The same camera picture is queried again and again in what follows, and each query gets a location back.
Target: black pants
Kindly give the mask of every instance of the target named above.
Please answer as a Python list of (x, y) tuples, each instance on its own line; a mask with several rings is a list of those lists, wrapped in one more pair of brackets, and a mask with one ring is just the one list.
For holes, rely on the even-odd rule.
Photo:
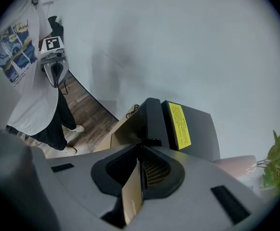
[(67, 106), (65, 97), (59, 89), (58, 105), (55, 110), (54, 116), (48, 127), (31, 137), (39, 142), (43, 142), (53, 147), (56, 150), (62, 151), (67, 145), (65, 140), (62, 125), (70, 130), (76, 128), (76, 122), (72, 112)]

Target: yellow warning label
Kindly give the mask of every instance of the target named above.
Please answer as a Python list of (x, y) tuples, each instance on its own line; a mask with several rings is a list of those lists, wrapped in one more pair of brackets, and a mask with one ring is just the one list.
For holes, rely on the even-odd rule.
[(178, 139), (178, 149), (180, 150), (191, 145), (188, 127), (182, 107), (174, 103), (169, 103), (169, 106)]

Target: green plant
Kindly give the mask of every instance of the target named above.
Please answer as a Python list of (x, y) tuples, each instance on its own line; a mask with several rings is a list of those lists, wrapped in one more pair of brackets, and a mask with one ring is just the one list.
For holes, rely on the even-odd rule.
[(270, 148), (267, 159), (264, 160), (265, 169), (263, 175), (264, 187), (275, 186), (280, 193), (280, 135), (273, 131), (275, 144)]

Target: white t-shirt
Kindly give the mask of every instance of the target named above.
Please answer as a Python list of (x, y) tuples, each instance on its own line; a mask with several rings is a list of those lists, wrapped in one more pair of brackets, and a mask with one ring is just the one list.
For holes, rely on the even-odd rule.
[(15, 0), (0, 20), (0, 69), (21, 95), (8, 125), (27, 135), (49, 125), (58, 103), (39, 63), (38, 42), (51, 32), (40, 1)]

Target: wall baseboard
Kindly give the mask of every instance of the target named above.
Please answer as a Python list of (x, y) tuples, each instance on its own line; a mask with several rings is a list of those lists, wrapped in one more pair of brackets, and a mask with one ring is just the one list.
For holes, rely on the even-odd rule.
[(81, 83), (80, 83), (80, 81), (72, 74), (72, 72), (70, 71), (70, 70), (68, 70), (68, 72), (70, 73), (70, 75), (72, 76), (72, 77), (74, 77), (74, 79), (78, 82), (78, 84), (79, 85), (81, 85), (81, 87), (86, 91), (86, 93), (88, 94), (88, 95), (90, 95), (90, 97), (92, 98), (92, 99), (94, 99), (101, 107), (103, 107), (106, 111), (107, 111), (107, 113), (109, 113), (116, 121), (119, 121), (119, 119), (118, 118), (116, 118), (109, 110), (107, 110), (106, 108), (105, 108), (105, 106), (103, 106)]

